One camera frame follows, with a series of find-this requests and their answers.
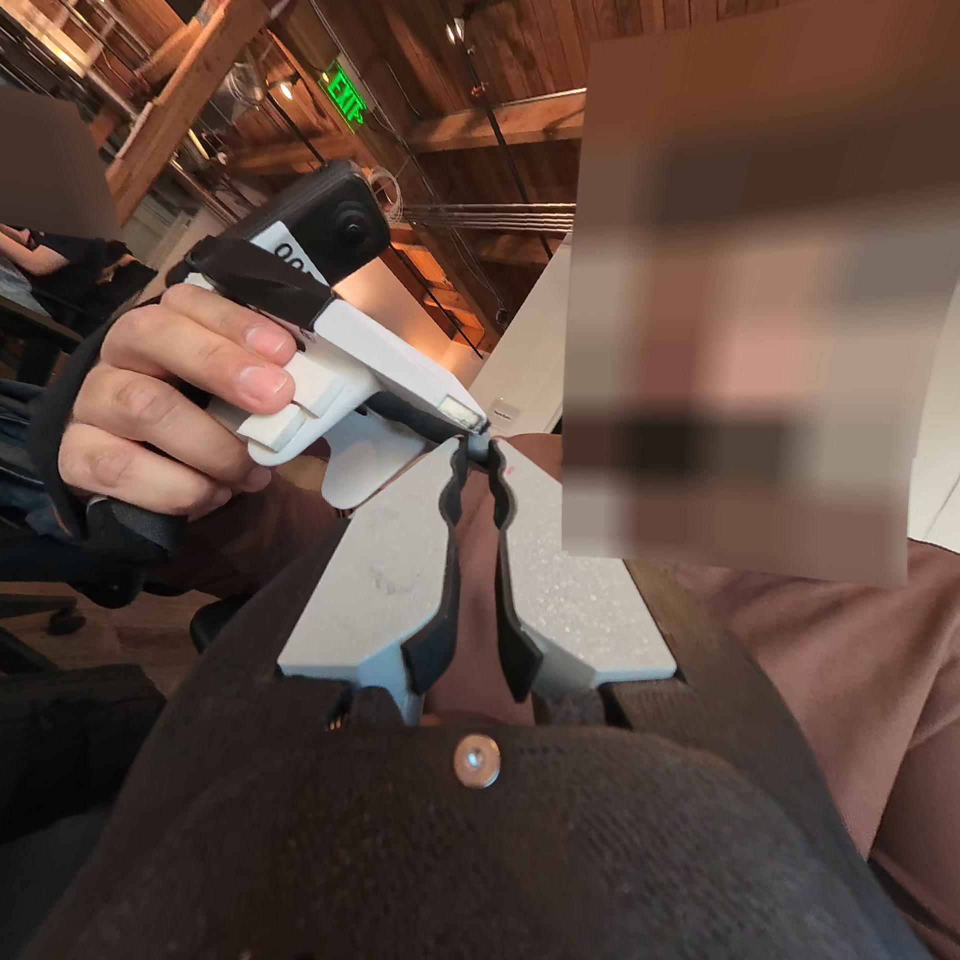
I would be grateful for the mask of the person's right hand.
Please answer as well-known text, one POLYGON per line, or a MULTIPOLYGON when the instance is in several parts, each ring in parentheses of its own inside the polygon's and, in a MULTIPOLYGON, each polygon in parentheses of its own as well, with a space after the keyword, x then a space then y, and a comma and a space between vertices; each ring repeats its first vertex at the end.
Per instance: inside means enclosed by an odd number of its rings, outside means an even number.
POLYGON ((116 320, 84 378, 58 451, 81 497, 202 517, 272 480, 246 444, 177 388, 184 382, 248 414, 293 401, 295 339, 270 318, 181 283, 116 320))

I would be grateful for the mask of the green exit sign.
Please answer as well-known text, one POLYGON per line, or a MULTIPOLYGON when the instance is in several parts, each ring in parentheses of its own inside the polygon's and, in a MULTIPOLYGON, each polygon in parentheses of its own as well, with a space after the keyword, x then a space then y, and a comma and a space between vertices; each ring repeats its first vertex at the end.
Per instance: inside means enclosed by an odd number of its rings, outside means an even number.
POLYGON ((347 128, 354 134, 359 133, 366 122, 368 104, 347 68, 338 58, 333 58, 319 71, 318 82, 347 128))

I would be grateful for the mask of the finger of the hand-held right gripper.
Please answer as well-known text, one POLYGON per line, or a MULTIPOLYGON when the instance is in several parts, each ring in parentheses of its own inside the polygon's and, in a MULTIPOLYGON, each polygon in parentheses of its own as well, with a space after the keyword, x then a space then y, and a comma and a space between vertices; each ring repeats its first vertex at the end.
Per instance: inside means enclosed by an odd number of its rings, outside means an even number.
POLYGON ((378 382, 377 391, 396 399, 395 407, 471 436, 489 431, 487 415, 451 371, 342 298, 318 313, 315 333, 364 365, 378 382))
POLYGON ((332 429, 322 439, 329 457, 321 493, 340 517, 351 514, 437 447, 436 441, 406 429, 376 429, 372 433, 332 429))

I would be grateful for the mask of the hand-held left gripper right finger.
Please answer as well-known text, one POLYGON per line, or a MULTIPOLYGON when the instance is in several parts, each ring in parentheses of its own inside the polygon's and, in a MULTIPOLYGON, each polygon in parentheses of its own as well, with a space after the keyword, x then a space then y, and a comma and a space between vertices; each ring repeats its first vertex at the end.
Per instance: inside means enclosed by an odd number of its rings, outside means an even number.
POLYGON ((561 483, 499 438, 488 479, 497 648, 513 700, 673 679, 677 662, 624 561, 564 550, 561 483))

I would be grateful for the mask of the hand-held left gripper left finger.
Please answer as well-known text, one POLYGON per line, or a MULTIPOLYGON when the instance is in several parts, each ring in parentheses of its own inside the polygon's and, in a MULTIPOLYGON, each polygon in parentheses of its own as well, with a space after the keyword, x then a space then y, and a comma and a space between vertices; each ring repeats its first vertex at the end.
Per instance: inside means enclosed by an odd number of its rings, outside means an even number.
POLYGON ((421 722, 457 643, 466 478, 467 440, 450 438, 354 512, 278 656, 284 676, 385 690, 421 722))

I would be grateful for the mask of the black office chair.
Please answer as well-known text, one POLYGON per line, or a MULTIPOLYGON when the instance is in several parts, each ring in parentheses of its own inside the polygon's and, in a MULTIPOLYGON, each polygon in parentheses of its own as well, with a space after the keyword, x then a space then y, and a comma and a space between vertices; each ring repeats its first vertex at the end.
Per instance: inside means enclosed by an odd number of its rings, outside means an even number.
MULTIPOLYGON (((53 536, 37 533, 21 509, 26 501, 2 503, 1 574, 2 584, 63 584, 105 609, 121 609, 132 604, 139 594, 179 596, 186 591, 167 582, 150 579, 139 567, 89 553, 53 536)), ((191 642, 198 653, 210 644, 229 620, 253 596, 233 594, 201 607, 190 623, 191 642)), ((37 674, 60 669, 54 661, 29 646, 5 625, 13 618, 49 615, 46 632, 65 637, 86 623, 70 595, 10 593, 1 596, 1 670, 2 675, 37 674)))

